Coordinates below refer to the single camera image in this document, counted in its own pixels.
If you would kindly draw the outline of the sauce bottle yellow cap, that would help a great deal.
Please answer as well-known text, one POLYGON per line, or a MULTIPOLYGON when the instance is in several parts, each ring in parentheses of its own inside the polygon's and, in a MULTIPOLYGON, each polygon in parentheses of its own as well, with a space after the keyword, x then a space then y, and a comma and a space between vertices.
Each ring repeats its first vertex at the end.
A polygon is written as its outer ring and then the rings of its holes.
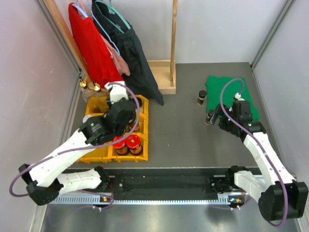
POLYGON ((129 130, 133 132, 140 132, 140 125, 138 122, 133 122, 128 126, 129 130))

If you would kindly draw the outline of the red lid sauce jar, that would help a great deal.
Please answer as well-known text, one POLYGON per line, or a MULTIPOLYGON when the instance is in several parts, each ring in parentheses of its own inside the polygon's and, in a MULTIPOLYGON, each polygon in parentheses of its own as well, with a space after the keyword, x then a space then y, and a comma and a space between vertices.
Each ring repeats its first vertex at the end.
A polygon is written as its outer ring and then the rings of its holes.
POLYGON ((140 155, 142 152, 142 145, 139 136, 130 135, 126 138, 126 145, 129 148, 132 155, 140 155))
POLYGON ((122 140, 112 145, 113 148, 116 150, 119 156, 125 156, 128 154, 128 147, 126 145, 126 141, 122 140))

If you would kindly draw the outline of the red lid sauce jar front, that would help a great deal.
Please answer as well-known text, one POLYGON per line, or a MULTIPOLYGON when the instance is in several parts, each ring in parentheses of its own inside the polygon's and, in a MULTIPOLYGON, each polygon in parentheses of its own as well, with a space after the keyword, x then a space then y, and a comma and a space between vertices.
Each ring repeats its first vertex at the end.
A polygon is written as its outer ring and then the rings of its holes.
POLYGON ((128 147, 126 145, 126 141, 122 140, 112 145, 113 148, 116 150, 119 156, 125 156, 128 154, 128 147))

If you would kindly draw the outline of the glass oil bottle gold spout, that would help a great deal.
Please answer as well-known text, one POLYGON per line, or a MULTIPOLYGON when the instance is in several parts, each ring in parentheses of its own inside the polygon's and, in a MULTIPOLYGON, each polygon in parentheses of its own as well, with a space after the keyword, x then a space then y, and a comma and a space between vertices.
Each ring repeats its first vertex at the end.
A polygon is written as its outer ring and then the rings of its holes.
POLYGON ((88 103, 88 101, 93 96, 93 91, 88 87, 87 82, 82 78, 80 78, 79 85, 81 87, 82 97, 83 97, 84 101, 86 103, 88 103))

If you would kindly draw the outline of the black lid spice shaker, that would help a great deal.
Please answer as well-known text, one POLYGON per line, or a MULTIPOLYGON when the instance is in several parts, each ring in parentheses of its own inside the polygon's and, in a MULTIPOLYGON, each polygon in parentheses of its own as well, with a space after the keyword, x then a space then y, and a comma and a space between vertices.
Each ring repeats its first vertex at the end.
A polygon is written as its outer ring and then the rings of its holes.
POLYGON ((143 101, 140 97, 137 97, 138 99, 138 102, 139 102, 139 109, 140 109, 140 112, 143 113, 143 101))

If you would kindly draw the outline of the grey lid white shaker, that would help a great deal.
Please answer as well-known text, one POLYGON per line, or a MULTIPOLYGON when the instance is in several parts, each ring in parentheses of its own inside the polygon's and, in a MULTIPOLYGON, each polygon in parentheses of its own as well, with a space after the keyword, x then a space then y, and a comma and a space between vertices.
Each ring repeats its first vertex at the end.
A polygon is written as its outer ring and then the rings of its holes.
POLYGON ((86 115, 83 117, 83 123, 85 123, 89 118, 91 118, 92 115, 86 115))

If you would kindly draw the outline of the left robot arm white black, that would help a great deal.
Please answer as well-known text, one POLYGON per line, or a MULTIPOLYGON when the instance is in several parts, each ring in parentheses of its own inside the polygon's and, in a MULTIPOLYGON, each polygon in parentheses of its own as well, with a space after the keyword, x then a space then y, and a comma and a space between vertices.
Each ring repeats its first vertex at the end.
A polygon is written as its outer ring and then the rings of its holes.
POLYGON ((66 173, 72 164, 96 149, 115 145, 133 133, 126 132, 129 124, 137 127, 140 104, 133 91, 123 81, 108 82, 111 106, 100 116, 90 116, 73 135, 41 161, 23 164, 15 179, 26 183, 26 195, 38 206, 46 205, 60 195, 89 190, 106 191, 109 176, 102 167, 84 172, 66 173))

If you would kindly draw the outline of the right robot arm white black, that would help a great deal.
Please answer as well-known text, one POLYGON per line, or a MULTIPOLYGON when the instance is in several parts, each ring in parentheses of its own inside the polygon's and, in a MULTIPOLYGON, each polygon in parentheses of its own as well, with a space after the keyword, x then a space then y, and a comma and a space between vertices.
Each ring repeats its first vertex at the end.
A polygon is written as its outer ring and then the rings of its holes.
POLYGON ((231 107, 219 103, 210 110, 206 123, 217 123, 220 129, 240 138, 264 179, 257 179, 246 167, 234 165, 228 169, 225 179, 230 191, 242 189, 247 192, 268 222, 303 216, 309 189, 305 182, 298 182, 286 170, 272 148, 264 126, 253 120, 249 101, 236 94, 231 107))

